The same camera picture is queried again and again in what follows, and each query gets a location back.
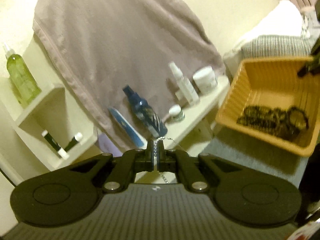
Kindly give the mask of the black wrist band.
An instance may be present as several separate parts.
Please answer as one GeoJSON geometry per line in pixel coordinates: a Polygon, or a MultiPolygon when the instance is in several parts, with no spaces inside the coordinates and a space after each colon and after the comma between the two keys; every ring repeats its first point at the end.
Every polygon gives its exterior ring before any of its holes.
{"type": "Polygon", "coordinates": [[[309,120],[306,113],[293,106],[286,111],[285,118],[280,124],[279,135],[282,139],[291,141],[307,129],[309,129],[309,120]]]}

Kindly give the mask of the orange plastic tray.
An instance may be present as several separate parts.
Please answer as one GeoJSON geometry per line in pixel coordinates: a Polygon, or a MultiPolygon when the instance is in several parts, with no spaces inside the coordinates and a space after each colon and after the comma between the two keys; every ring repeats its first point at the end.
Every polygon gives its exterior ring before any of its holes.
{"type": "Polygon", "coordinates": [[[312,155],[319,136],[319,76],[297,75],[312,57],[266,57],[242,60],[216,122],[235,131],[268,142],[301,157],[312,155]],[[259,132],[236,121],[247,106],[302,109],[309,128],[293,141],[259,132]]]}

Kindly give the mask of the lavender tube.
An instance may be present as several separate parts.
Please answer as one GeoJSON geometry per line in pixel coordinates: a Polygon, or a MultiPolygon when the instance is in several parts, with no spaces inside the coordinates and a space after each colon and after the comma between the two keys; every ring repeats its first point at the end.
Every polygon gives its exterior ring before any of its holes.
{"type": "Polygon", "coordinates": [[[123,153],[119,148],[111,141],[111,139],[105,134],[100,133],[96,142],[97,147],[104,153],[110,153],[114,157],[121,157],[123,153]]]}

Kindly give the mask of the white blue tube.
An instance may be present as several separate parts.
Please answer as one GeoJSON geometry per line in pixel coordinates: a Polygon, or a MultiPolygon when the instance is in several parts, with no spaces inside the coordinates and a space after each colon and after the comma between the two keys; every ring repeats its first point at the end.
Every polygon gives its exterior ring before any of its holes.
{"type": "Polygon", "coordinates": [[[123,117],[123,115],[114,107],[109,107],[108,111],[119,124],[119,126],[130,137],[137,148],[143,148],[146,144],[146,139],[140,135],[136,129],[123,117]]]}

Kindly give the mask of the grey fluffy mat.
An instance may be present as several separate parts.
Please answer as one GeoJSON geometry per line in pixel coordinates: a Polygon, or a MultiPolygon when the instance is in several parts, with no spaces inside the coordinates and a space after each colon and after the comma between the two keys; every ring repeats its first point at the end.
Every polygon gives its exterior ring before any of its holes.
{"type": "Polygon", "coordinates": [[[202,153],[283,178],[296,187],[300,185],[309,160],[253,138],[227,143],[215,137],[202,153]]]}

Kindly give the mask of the grey woven pillow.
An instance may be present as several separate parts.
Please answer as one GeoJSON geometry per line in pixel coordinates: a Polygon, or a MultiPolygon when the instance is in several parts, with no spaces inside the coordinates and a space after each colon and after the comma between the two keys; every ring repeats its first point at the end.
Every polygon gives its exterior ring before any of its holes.
{"type": "Polygon", "coordinates": [[[296,36],[261,35],[241,47],[244,58],[308,56],[312,43],[296,36]]]}

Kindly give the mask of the white quilted pillow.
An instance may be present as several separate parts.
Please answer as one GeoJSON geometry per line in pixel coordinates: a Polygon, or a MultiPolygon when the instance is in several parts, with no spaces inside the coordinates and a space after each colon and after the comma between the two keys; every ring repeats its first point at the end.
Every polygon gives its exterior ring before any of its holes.
{"type": "Polygon", "coordinates": [[[242,61],[241,48],[261,35],[295,36],[309,38],[308,19],[288,0],[281,0],[255,27],[244,33],[233,48],[223,55],[228,75],[233,77],[242,61]]]}

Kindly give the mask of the small green label jar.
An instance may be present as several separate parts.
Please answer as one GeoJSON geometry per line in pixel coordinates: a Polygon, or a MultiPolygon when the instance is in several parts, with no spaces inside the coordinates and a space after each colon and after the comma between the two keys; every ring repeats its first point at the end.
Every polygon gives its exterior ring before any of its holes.
{"type": "Polygon", "coordinates": [[[182,121],[185,118],[185,114],[183,113],[180,105],[173,105],[169,109],[169,115],[174,121],[182,121]]]}

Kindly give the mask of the black white small tube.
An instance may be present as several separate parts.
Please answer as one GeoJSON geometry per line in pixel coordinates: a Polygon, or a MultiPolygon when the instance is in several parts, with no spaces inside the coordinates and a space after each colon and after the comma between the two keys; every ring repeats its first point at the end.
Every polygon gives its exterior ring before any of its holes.
{"type": "Polygon", "coordinates": [[[41,135],[62,159],[66,160],[69,158],[69,154],[54,140],[46,129],[41,133],[41,135]]]}

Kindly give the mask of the dark blue spray bottle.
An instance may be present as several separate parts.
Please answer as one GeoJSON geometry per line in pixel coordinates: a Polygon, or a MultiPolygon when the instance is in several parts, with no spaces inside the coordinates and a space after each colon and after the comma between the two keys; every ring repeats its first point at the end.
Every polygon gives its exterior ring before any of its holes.
{"type": "Polygon", "coordinates": [[[148,102],[140,97],[129,85],[123,88],[133,113],[149,130],[154,138],[163,137],[168,129],[148,102]]]}

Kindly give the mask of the clear spray bottle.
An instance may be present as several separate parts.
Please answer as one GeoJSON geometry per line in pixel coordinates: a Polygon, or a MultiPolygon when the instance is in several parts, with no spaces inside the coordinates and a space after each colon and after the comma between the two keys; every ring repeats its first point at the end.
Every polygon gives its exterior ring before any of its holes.
{"type": "Polygon", "coordinates": [[[182,92],[183,96],[185,97],[189,105],[192,106],[198,103],[200,98],[195,88],[193,87],[191,81],[183,75],[181,69],[178,66],[176,66],[174,62],[169,63],[169,68],[176,80],[176,83],[180,91],[182,92]]]}

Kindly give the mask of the white cream jar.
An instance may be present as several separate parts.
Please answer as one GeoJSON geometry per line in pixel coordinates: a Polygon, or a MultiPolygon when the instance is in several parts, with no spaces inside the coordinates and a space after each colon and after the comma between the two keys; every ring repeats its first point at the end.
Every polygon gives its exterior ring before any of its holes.
{"type": "Polygon", "coordinates": [[[208,94],[217,87],[217,80],[211,66],[206,66],[198,70],[193,75],[193,81],[202,94],[208,94]]]}

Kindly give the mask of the cream wooden shelf unit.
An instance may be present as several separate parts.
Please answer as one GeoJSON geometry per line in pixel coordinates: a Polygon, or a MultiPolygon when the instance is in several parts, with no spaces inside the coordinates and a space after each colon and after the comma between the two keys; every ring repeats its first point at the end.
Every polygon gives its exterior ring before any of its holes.
{"type": "Polygon", "coordinates": [[[62,46],[55,48],[48,37],[36,35],[25,59],[42,90],[29,106],[18,102],[11,80],[1,79],[1,105],[35,160],[23,178],[71,164],[92,147],[97,128],[120,148],[132,148],[132,141],[108,108],[114,107],[147,134],[133,114],[123,87],[129,85],[159,117],[165,117],[176,100],[169,62],[175,62],[188,77],[206,66],[219,75],[225,72],[215,46],[201,38],[163,42],[146,36],[98,35],[81,41],[63,38],[62,46]],[[76,133],[82,133],[83,139],[67,152],[69,158],[65,160],[41,135],[45,129],[63,149],[76,133]]]}

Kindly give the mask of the green liquid bottle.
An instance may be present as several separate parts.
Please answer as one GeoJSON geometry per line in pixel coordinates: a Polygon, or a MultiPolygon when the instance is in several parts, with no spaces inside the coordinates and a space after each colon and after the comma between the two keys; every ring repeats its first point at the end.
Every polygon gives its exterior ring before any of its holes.
{"type": "Polygon", "coordinates": [[[9,46],[3,46],[7,59],[7,71],[20,94],[23,106],[27,107],[42,92],[27,67],[23,57],[9,46]]]}

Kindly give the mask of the pink hanging towel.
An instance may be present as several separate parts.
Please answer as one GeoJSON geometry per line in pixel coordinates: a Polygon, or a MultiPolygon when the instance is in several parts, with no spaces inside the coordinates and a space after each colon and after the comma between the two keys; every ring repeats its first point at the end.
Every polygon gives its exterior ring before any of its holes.
{"type": "Polygon", "coordinates": [[[116,108],[141,135],[149,135],[132,113],[125,86],[163,118],[177,101],[169,63],[187,77],[206,66],[217,76],[226,71],[201,21],[183,0],[38,0],[33,29],[95,123],[123,151],[133,148],[133,142],[109,108],[116,108]]]}

